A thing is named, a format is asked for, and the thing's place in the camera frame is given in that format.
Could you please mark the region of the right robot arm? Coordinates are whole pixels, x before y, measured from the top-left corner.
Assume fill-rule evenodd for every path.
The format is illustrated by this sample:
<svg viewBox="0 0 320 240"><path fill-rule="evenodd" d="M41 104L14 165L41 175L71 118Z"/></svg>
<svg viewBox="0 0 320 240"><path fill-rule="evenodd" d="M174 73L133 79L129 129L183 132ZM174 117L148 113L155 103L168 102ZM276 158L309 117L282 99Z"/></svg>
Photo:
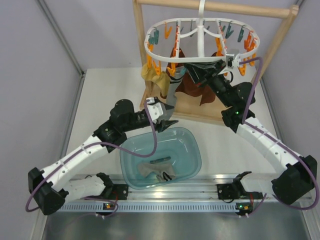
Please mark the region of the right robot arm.
<svg viewBox="0 0 320 240"><path fill-rule="evenodd" d="M243 172L233 180L233 192L238 198L246 198L258 192L273 195L280 203L293 207L311 190L315 190L314 202L303 211L311 210L320 200L317 184L317 160L311 155L301 156L272 135L250 111L255 102L255 83L241 82L231 85L223 71L228 63L189 62L185 68L195 85L210 87L227 108L221 112L224 125L251 144L273 167L275 173Z"/></svg>

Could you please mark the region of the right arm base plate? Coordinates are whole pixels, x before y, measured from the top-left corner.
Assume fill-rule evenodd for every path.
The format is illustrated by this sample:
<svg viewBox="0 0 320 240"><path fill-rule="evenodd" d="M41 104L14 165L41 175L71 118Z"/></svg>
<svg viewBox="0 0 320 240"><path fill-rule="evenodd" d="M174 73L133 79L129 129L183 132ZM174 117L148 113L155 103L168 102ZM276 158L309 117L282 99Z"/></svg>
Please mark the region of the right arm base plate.
<svg viewBox="0 0 320 240"><path fill-rule="evenodd" d="M250 194L247 193L240 184L221 183L217 184L217 194L219 200L239 200L249 199Z"/></svg>

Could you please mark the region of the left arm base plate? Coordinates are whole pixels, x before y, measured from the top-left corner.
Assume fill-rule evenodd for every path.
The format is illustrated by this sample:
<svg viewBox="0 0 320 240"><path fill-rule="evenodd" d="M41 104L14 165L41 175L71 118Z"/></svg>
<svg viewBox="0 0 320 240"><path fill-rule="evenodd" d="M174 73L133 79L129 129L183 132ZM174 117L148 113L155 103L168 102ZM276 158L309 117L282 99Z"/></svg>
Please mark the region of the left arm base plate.
<svg viewBox="0 0 320 240"><path fill-rule="evenodd" d="M129 186L127 184L114 184L112 190L108 190L98 196L88 196L89 198L104 200L127 200L129 194Z"/></svg>

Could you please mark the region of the yellow sock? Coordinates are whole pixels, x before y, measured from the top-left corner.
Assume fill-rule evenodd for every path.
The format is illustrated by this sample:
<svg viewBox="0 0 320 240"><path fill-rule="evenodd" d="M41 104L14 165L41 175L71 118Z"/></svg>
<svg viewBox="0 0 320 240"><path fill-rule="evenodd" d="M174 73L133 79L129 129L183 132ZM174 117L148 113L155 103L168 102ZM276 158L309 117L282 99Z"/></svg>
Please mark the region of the yellow sock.
<svg viewBox="0 0 320 240"><path fill-rule="evenodd" d="M148 67L147 63L142 66L141 77L146 82L153 82L153 83L158 79L155 68L153 66Z"/></svg>
<svg viewBox="0 0 320 240"><path fill-rule="evenodd" d="M166 99L171 80L168 74L162 71L160 75L154 75L151 80L160 88L160 96Z"/></svg>

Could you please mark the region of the white round clip hanger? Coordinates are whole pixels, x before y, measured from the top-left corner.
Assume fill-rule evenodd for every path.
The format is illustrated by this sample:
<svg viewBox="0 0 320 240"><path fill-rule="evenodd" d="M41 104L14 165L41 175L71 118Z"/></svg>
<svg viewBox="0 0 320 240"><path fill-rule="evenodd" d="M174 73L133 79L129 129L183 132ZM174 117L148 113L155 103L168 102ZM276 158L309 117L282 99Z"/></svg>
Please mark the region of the white round clip hanger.
<svg viewBox="0 0 320 240"><path fill-rule="evenodd" d="M234 19L205 17L205 4L198 4L197 17L178 17L162 20L150 27L143 46L146 63L154 67L157 75L164 72L162 63L168 63L166 70L173 77L176 63L206 63L223 60L227 51L238 49L239 67L245 75L244 61L256 57L260 38L249 25Z"/></svg>

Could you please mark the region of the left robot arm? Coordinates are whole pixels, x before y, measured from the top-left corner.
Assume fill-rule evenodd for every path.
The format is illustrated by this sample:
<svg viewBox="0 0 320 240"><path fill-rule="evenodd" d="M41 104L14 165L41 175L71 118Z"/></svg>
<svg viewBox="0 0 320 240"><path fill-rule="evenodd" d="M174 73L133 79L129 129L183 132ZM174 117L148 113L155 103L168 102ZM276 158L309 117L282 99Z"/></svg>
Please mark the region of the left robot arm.
<svg viewBox="0 0 320 240"><path fill-rule="evenodd" d="M164 103L157 97L149 97L144 102L144 109L135 111L129 99L116 102L110 111L109 119L100 125L84 143L71 151L62 159L50 166L37 167L28 172L28 190L31 200L45 215L57 212L65 203L89 197L107 199L113 194L113 182L105 173L74 180L80 170L93 161L111 153L115 149L133 155L121 145L127 140L127 132L151 127L153 137L173 124L171 116L175 110L174 103Z"/></svg>

